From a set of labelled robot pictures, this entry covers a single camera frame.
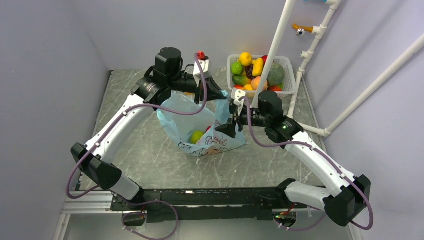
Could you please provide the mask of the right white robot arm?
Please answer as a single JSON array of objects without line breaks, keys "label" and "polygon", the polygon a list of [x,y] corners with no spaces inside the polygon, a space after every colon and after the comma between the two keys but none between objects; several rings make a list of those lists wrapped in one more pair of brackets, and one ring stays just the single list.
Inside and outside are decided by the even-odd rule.
[{"label": "right white robot arm", "polygon": [[275,200],[280,207],[300,203],[325,212],[341,227],[348,224],[361,230],[373,227],[370,179],[353,174],[325,153],[296,120],[284,114],[282,100],[275,92],[261,92],[257,108],[251,107],[246,92],[237,88],[232,90],[229,101],[230,117],[226,124],[216,127],[217,131],[233,138],[247,126],[257,145],[285,149],[324,185],[317,187],[286,179],[275,189]]}]

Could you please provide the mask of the light blue plastic bag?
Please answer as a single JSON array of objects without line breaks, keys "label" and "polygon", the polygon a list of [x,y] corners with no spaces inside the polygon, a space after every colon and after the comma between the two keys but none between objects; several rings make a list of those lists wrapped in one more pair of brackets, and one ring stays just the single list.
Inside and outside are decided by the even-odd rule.
[{"label": "light blue plastic bag", "polygon": [[[238,132],[235,138],[231,138],[215,131],[215,127],[225,124],[230,117],[229,102],[224,99],[211,103],[215,106],[214,111],[205,107],[195,115],[179,115],[162,109],[156,111],[160,125],[183,153],[201,157],[231,151],[246,143],[242,132]],[[191,144],[189,139],[194,131],[202,131],[205,134],[196,144]]]}]

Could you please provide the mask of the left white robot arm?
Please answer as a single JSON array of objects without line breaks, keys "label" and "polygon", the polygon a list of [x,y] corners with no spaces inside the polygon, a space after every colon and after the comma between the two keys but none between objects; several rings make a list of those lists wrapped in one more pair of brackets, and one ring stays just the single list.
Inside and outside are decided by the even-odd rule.
[{"label": "left white robot arm", "polygon": [[[84,144],[76,143],[71,154],[76,168],[96,183],[110,191],[131,210],[139,209],[145,200],[145,191],[113,164],[116,152],[132,131],[156,110],[180,116],[199,114],[206,103],[224,100],[221,88],[210,75],[211,62],[202,51],[194,54],[192,74],[183,71],[182,53],[175,47],[164,47],[155,57],[155,63],[137,81],[121,109],[95,136]],[[182,112],[163,106],[172,92],[194,94],[198,110]]]}]

